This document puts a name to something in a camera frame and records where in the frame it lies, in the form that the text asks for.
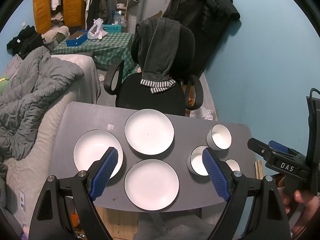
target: chair backrest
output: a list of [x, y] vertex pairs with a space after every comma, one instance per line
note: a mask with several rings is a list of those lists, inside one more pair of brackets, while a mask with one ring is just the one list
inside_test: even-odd
[[[133, 61], [139, 64], [138, 61], [138, 49], [139, 49], [140, 36], [136, 32], [132, 47], [131, 47], [131, 57]], [[183, 79], [186, 78], [186, 73], [189, 70], [191, 64], [193, 63], [193, 58], [195, 55], [195, 37], [191, 30], [187, 27], [181, 26], [180, 29], [180, 40], [178, 51], [169, 74], [173, 78]]]

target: blue gripper pad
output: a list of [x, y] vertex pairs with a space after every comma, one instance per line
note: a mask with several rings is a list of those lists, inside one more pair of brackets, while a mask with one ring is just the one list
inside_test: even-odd
[[280, 144], [280, 143], [277, 143], [277, 142], [275, 142], [275, 141], [270, 141], [270, 142], [268, 143], [268, 145], [269, 145], [271, 148], [276, 149], [276, 150], [278, 150], [278, 151], [280, 151], [280, 152], [289, 153], [289, 150], [288, 150], [288, 148], [287, 148], [286, 146], [284, 146], [284, 145], [282, 145], [282, 144]]
[[118, 151], [113, 149], [106, 161], [101, 166], [97, 175], [92, 180], [92, 190], [89, 194], [90, 199], [95, 201], [100, 197], [110, 179], [110, 176], [118, 163]]
[[203, 150], [202, 162], [218, 196], [222, 197], [224, 201], [228, 201], [230, 199], [228, 182], [207, 149]]

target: blue box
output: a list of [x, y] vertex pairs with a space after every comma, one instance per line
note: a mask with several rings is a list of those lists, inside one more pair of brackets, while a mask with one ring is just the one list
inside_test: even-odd
[[80, 46], [82, 43], [84, 43], [87, 39], [88, 39], [87, 30], [76, 31], [74, 34], [72, 34], [66, 39], [66, 44], [67, 44], [67, 47], [77, 47], [77, 46]]
[[122, 25], [106, 25], [106, 24], [103, 24], [102, 28], [107, 33], [120, 33], [122, 31]]

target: floor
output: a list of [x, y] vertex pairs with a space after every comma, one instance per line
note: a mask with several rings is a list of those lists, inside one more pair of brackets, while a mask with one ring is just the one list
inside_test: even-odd
[[[105, 76], [106, 71], [98, 70], [98, 74]], [[114, 78], [115, 82], [112, 83], [112, 88], [115, 87], [117, 78], [118, 75], [116, 74]], [[211, 110], [213, 119], [217, 121], [215, 107], [204, 74], [201, 75], [200, 81], [204, 90], [203, 107]], [[115, 107], [116, 96], [109, 95], [102, 86], [101, 95], [97, 100], [97, 105]], [[111, 210], [102, 207], [96, 207], [96, 209], [101, 220], [114, 239], [132, 240], [134, 234], [138, 230], [138, 213]], [[218, 208], [216, 206], [214, 208], [204, 208], [202, 211], [204, 220], [206, 220], [208, 223], [215, 224], [219, 219], [223, 209], [224, 205], [221, 205], [221, 207], [219, 206]]]

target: mattress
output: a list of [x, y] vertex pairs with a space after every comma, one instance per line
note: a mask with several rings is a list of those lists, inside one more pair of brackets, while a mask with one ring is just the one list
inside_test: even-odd
[[[74, 82], [71, 87], [57, 98], [42, 117], [36, 142], [23, 160], [7, 159], [7, 209], [14, 215], [21, 226], [30, 227], [33, 210], [40, 191], [49, 176], [54, 139], [68, 103], [72, 101], [96, 104], [101, 90], [101, 83], [93, 59], [84, 55], [53, 55], [62, 60], [78, 64], [84, 71], [84, 77]], [[20, 204], [21, 192], [25, 196], [25, 210]]]

